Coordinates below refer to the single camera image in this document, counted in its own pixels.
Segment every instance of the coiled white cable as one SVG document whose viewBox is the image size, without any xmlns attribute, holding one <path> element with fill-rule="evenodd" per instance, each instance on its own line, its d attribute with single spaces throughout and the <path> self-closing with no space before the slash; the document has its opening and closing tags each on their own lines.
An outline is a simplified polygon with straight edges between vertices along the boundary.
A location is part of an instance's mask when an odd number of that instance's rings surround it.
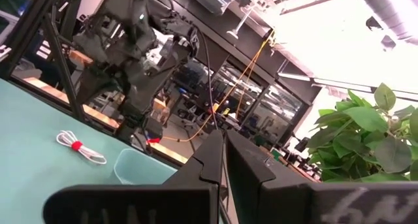
<svg viewBox="0 0 418 224">
<path fill-rule="evenodd" d="M 80 154 L 93 163 L 99 165 L 105 165 L 107 163 L 107 160 L 103 155 L 83 146 L 83 143 L 81 143 L 71 131 L 61 130 L 57 135 L 57 142 L 63 146 L 70 147 L 76 152 L 80 152 Z"/>
</svg>

